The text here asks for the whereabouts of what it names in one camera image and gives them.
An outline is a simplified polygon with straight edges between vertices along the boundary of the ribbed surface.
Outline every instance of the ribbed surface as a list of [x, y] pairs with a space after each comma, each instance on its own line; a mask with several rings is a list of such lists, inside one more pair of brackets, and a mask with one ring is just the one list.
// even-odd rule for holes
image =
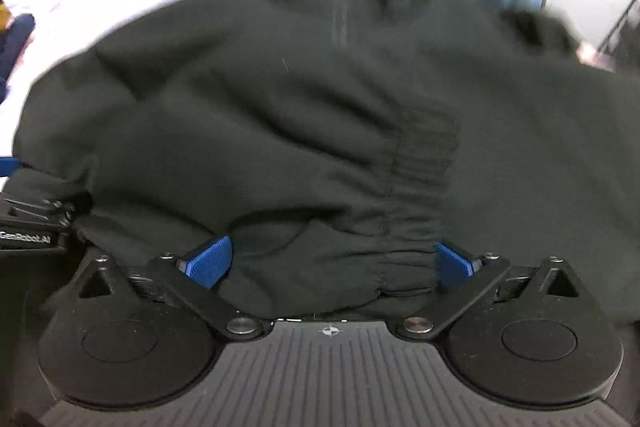
[[495, 404], [456, 380], [429, 344], [400, 341], [382, 323], [330, 326], [277, 323], [266, 339], [231, 345], [200, 385], [170, 404], [105, 413], [63, 402], [42, 421], [47, 427], [627, 427], [600, 402], [560, 412]]

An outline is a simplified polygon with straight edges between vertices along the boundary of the metal screw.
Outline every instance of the metal screw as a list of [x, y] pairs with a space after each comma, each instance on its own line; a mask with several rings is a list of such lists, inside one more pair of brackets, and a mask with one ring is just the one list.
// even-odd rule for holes
[[236, 335], [248, 335], [257, 331], [258, 324], [249, 317], [236, 317], [228, 322], [226, 329]]
[[404, 320], [402, 327], [409, 333], [429, 333], [433, 330], [433, 323], [424, 317], [409, 317]]

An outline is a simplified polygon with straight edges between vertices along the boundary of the blue textured pad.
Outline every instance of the blue textured pad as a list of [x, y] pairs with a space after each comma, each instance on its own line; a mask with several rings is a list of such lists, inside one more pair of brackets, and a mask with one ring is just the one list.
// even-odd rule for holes
[[20, 166], [18, 158], [11, 158], [10, 156], [0, 156], [0, 178], [5, 176], [11, 176], [15, 169]]
[[446, 289], [454, 288], [474, 274], [470, 261], [444, 245], [436, 245], [438, 256], [438, 275], [440, 284]]
[[206, 289], [211, 289], [229, 270], [232, 258], [231, 239], [225, 236], [186, 261], [184, 273]]

